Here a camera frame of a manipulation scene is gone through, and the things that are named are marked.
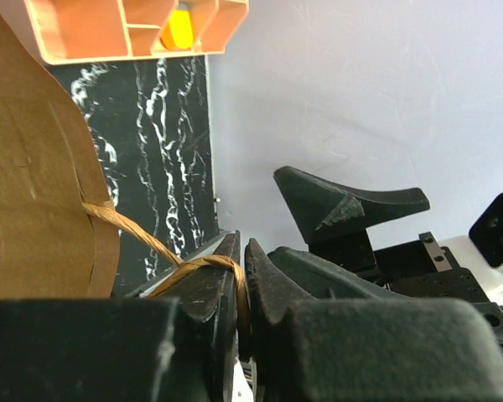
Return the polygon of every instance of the brown cardboard sheet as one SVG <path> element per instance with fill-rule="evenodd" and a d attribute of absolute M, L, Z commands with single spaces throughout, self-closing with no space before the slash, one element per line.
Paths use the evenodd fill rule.
<path fill-rule="evenodd" d="M 0 17 L 0 298 L 109 296 L 117 230 L 82 198 L 111 205 L 89 129 Z"/>

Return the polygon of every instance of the orange plastic shelf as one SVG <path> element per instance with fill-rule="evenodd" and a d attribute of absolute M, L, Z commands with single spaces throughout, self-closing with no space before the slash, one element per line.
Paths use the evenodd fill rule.
<path fill-rule="evenodd" d="M 42 64 L 222 54 L 248 0 L 0 0 L 0 13 Z M 160 34 L 179 5 L 190 12 L 191 50 L 164 48 Z"/>

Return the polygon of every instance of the black marble panel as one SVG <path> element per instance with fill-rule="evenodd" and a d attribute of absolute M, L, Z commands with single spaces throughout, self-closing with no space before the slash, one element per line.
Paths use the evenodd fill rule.
<path fill-rule="evenodd" d="M 218 234 L 204 58 L 49 70 L 84 114 L 120 213 L 182 256 Z M 133 291 L 168 265 L 122 234 L 113 293 Z"/>

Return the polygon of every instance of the brown string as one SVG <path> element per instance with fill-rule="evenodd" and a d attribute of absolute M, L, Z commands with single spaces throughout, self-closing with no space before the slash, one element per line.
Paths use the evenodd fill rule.
<path fill-rule="evenodd" d="M 153 298 L 164 294 L 173 285 L 202 266 L 222 267 L 232 271 L 235 275 L 237 328 L 239 338 L 243 339 L 251 336 L 249 325 L 250 313 L 246 283 L 244 281 L 244 272 L 235 261 L 225 255 L 210 255 L 208 257 L 201 257 L 186 262 L 169 250 L 160 241 L 151 236 L 148 232 L 143 230 L 136 222 L 119 214 L 116 210 L 89 203 L 82 203 L 82 206 L 88 215 L 95 216 L 104 220 L 108 224 L 112 224 L 117 228 L 126 231 L 152 249 L 156 250 L 160 255 L 170 260 L 177 266 L 177 270 L 168 279 L 158 285 L 156 289 L 147 296 L 147 298 Z"/>

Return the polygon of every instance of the yellow object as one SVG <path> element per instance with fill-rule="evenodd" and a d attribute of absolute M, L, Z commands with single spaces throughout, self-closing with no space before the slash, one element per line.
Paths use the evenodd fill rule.
<path fill-rule="evenodd" d="M 174 10 L 160 38 L 167 50 L 190 49 L 194 44 L 190 13 L 184 10 Z"/>

